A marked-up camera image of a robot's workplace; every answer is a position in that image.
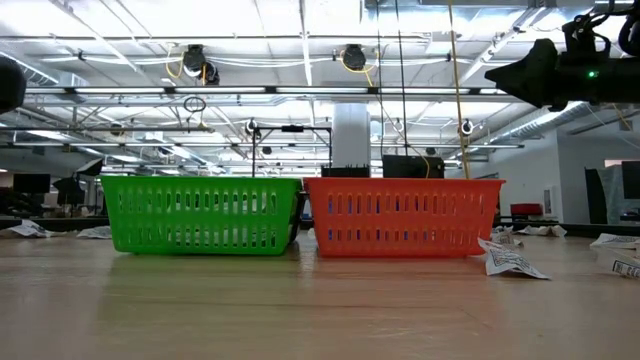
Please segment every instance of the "wooden table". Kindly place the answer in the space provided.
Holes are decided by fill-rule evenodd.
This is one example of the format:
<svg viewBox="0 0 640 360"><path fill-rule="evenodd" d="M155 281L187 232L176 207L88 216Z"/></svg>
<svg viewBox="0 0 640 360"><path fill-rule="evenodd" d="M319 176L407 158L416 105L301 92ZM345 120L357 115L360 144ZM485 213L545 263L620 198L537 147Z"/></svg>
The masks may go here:
<svg viewBox="0 0 640 360"><path fill-rule="evenodd" d="M0 240L0 359L630 359L640 282L590 240L522 237L553 281L481 258L153 257Z"/></svg>

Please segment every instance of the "basket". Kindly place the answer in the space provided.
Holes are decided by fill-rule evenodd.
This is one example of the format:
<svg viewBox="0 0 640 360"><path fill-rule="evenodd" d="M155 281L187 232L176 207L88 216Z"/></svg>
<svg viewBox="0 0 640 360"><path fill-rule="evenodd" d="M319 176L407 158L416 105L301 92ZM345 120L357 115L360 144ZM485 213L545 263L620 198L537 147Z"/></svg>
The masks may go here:
<svg viewBox="0 0 640 360"><path fill-rule="evenodd" d="M299 179L101 177L113 245L139 254L279 255L297 233Z"/></svg>
<svg viewBox="0 0 640 360"><path fill-rule="evenodd" d="M322 256L481 255L503 180L305 179Z"/></svg>

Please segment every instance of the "ceiling light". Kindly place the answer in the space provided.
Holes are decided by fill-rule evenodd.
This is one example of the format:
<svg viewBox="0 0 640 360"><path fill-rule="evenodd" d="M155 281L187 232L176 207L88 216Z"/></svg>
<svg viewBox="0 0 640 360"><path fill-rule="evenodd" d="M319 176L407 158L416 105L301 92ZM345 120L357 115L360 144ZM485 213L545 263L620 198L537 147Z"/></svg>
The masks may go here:
<svg viewBox="0 0 640 360"><path fill-rule="evenodd" d="M455 88L380 88L383 94L440 95L455 94ZM469 94L469 89L460 89L461 95Z"/></svg>
<svg viewBox="0 0 640 360"><path fill-rule="evenodd" d="M60 141L68 140L66 136L55 131L31 130L27 132L32 135L42 136L52 140L60 140Z"/></svg>
<svg viewBox="0 0 640 360"><path fill-rule="evenodd" d="M78 94L162 94L164 88L76 88L75 91Z"/></svg>
<svg viewBox="0 0 640 360"><path fill-rule="evenodd" d="M27 88L26 93L27 94L64 94L67 91L64 88L46 88L46 87L39 87L39 88Z"/></svg>
<svg viewBox="0 0 640 360"><path fill-rule="evenodd" d="M110 155L112 158L120 160L120 161L124 161L124 162L140 162L142 161L140 158L137 158L135 156L128 156L128 155Z"/></svg>
<svg viewBox="0 0 640 360"><path fill-rule="evenodd" d="M180 87L176 88L178 94L239 94L239 93L253 93L260 94L265 92L264 87Z"/></svg>
<svg viewBox="0 0 640 360"><path fill-rule="evenodd" d="M361 87L277 87L280 94L366 94L368 88Z"/></svg>

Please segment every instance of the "crumpled paper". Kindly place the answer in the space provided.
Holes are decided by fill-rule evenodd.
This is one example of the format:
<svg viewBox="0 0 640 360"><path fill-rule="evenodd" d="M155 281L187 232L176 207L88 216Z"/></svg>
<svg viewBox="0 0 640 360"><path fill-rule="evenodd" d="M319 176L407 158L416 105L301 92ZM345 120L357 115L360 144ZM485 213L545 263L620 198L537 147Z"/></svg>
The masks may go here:
<svg viewBox="0 0 640 360"><path fill-rule="evenodd" d="M487 275L512 271L526 274L536 279L551 280L550 277L534 268L527 259L500 244L482 239L478 239L478 244L487 252L487 261L485 262Z"/></svg>
<svg viewBox="0 0 640 360"><path fill-rule="evenodd" d="M111 239L111 226L106 225L84 229L80 231L77 237L87 239Z"/></svg>
<svg viewBox="0 0 640 360"><path fill-rule="evenodd" d="M491 232L491 242L501 245L523 246L522 241L515 239L513 226L497 226Z"/></svg>
<svg viewBox="0 0 640 360"><path fill-rule="evenodd" d="M540 227L527 226L522 230L516 231L516 234L564 237L567 234L567 230L563 229L560 225Z"/></svg>
<svg viewBox="0 0 640 360"><path fill-rule="evenodd" d="M49 238L63 233L48 231L31 220L22 220L22 224L0 231L2 237Z"/></svg>
<svg viewBox="0 0 640 360"><path fill-rule="evenodd" d="M640 259L628 249L594 247L598 253L596 263L601 267L624 277L640 280Z"/></svg>
<svg viewBox="0 0 640 360"><path fill-rule="evenodd" d="M636 242L638 241L640 241L640 237L600 234L598 240L592 242L589 246L608 247L612 249L635 249Z"/></svg>

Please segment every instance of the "fluorescent light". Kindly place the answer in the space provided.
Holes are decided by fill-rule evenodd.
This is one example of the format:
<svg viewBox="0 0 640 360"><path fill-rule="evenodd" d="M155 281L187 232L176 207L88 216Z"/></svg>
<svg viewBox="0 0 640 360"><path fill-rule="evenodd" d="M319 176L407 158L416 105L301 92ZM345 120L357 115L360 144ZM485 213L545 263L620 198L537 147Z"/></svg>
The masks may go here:
<svg viewBox="0 0 640 360"><path fill-rule="evenodd" d="M140 158L137 158L135 156L128 156L128 155L110 155L112 158L120 160L120 161L124 161L124 162L140 162L142 161Z"/></svg>
<svg viewBox="0 0 640 360"><path fill-rule="evenodd" d="M78 94L162 94L164 88L76 88Z"/></svg>
<svg viewBox="0 0 640 360"><path fill-rule="evenodd" d="M42 143L42 142L26 142L26 143L13 143L13 146L37 146L37 147L62 147L63 143Z"/></svg>
<svg viewBox="0 0 640 360"><path fill-rule="evenodd" d="M366 94L368 88L359 87L277 87L281 94Z"/></svg>
<svg viewBox="0 0 640 360"><path fill-rule="evenodd" d="M38 88L27 88L27 94L65 94L67 91L64 88L46 88L46 87L38 87Z"/></svg>
<svg viewBox="0 0 640 360"><path fill-rule="evenodd" d="M46 137L47 139L51 139L51 140L60 140L60 141L69 140L69 138L67 138L66 136L55 131L31 130L27 132L29 134Z"/></svg>
<svg viewBox="0 0 640 360"><path fill-rule="evenodd" d="M176 93L178 94L237 94L237 93L264 93L264 87L235 87L235 86L224 86L224 87L209 87L209 86L198 86L198 87L180 87L176 88Z"/></svg>
<svg viewBox="0 0 640 360"><path fill-rule="evenodd" d="M405 94L414 95L438 95L438 94L455 94L455 88L380 88L380 92L383 94L402 94L404 90ZM469 89L460 89L461 95L469 93Z"/></svg>
<svg viewBox="0 0 640 360"><path fill-rule="evenodd" d="M480 95L506 95L507 93L498 89L480 89Z"/></svg>

